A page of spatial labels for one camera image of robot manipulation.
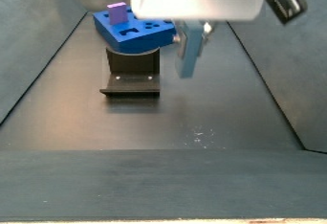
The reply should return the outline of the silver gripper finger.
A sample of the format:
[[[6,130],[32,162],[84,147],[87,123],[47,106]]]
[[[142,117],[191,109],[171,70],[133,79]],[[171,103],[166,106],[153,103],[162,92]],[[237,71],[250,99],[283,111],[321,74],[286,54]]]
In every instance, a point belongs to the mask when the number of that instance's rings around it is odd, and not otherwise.
[[[185,22],[175,21],[174,25],[175,25],[177,34],[173,37],[173,40],[179,45],[178,56],[183,58],[186,54],[187,40],[189,40],[185,32]]]
[[[198,51],[199,55],[202,55],[205,46],[207,42],[210,41],[211,34],[215,32],[218,23],[215,21],[206,21],[202,23],[202,25],[203,25],[203,33],[202,33],[201,46],[199,46],[199,51]]]

